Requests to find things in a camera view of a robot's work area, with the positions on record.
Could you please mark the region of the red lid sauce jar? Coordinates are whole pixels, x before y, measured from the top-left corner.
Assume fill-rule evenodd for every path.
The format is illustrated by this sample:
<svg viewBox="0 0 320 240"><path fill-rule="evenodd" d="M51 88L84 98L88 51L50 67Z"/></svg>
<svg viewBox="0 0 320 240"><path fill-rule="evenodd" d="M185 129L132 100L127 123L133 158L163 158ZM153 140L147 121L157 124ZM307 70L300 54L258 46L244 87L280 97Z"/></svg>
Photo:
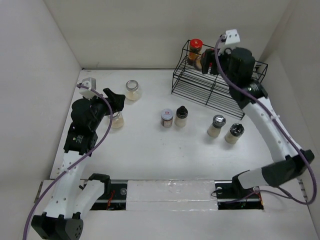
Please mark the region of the red lid sauce jar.
<svg viewBox="0 0 320 240"><path fill-rule="evenodd" d="M202 47L203 47L202 40L200 40L198 38L193 38L190 40L189 50L188 50L188 58L187 58L187 63L189 65L193 65L196 58L200 55Z"/></svg>
<svg viewBox="0 0 320 240"><path fill-rule="evenodd" d="M201 60L203 59L204 54L198 55L197 58L193 62L193 66L197 71L202 71L202 63Z"/></svg>

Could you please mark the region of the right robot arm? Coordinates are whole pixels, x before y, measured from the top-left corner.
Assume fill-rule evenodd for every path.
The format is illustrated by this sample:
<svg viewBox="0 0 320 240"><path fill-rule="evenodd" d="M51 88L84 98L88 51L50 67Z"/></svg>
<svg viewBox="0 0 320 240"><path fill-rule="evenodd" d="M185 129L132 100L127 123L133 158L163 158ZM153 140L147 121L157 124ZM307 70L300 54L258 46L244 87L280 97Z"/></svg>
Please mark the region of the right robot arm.
<svg viewBox="0 0 320 240"><path fill-rule="evenodd" d="M209 48L200 57L202 73L223 77L231 97L254 123L273 160L269 165L233 177L231 191L237 197L243 197L253 187L277 188L305 170L310 171L315 158L311 150L302 149L291 138L277 118L265 88L253 77L255 62L252 53L241 47L223 53Z"/></svg>

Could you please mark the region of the black cap white powder bottle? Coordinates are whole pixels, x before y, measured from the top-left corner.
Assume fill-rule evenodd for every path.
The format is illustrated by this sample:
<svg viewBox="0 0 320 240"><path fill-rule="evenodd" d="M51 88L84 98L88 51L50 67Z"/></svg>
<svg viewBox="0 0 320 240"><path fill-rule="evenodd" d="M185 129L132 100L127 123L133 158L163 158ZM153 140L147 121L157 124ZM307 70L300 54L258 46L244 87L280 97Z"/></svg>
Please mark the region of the black cap white powder bottle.
<svg viewBox="0 0 320 240"><path fill-rule="evenodd" d="M178 127L185 127L187 124L187 118L188 118L188 110L185 106L180 106L176 110L176 115L175 115L175 125Z"/></svg>

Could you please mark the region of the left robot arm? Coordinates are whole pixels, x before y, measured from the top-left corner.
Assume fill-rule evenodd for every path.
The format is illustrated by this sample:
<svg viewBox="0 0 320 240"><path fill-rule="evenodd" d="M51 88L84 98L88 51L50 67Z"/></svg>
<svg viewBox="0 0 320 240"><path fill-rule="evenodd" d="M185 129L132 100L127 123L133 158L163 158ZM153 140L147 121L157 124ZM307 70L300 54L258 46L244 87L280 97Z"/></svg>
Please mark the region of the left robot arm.
<svg viewBox="0 0 320 240"><path fill-rule="evenodd" d="M91 87L78 85L82 98L71 105L71 124L63 147L63 160L59 175L49 185L53 188L50 201L42 214L35 215L34 206L24 227L23 239L28 227L32 227L43 240L78 240L84 229L84 218L98 198L111 196L109 175L92 174L83 190L79 183L83 171L103 140L96 130L105 116L112 118L125 106L125 95L109 88L103 94Z"/></svg>

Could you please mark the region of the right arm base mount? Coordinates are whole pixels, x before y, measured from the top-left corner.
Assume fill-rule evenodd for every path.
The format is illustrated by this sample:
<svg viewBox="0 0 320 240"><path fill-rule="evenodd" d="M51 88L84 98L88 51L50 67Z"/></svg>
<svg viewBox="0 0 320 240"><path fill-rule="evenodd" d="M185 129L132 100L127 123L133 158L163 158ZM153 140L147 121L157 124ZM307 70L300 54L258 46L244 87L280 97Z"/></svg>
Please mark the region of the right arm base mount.
<svg viewBox="0 0 320 240"><path fill-rule="evenodd" d="M260 193L253 188L244 189L238 175L231 180L215 180L215 189L211 196L217 200L218 210L263 210L263 201Z"/></svg>

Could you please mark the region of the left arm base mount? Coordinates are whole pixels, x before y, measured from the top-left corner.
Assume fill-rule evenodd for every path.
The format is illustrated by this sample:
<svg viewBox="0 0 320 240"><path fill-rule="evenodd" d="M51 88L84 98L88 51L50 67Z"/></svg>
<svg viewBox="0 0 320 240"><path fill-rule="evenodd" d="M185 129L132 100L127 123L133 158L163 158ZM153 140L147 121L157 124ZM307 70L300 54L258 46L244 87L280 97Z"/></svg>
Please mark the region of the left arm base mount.
<svg viewBox="0 0 320 240"><path fill-rule="evenodd" d="M128 180L110 179L104 186L105 192L100 196L91 211L124 211L126 210Z"/></svg>

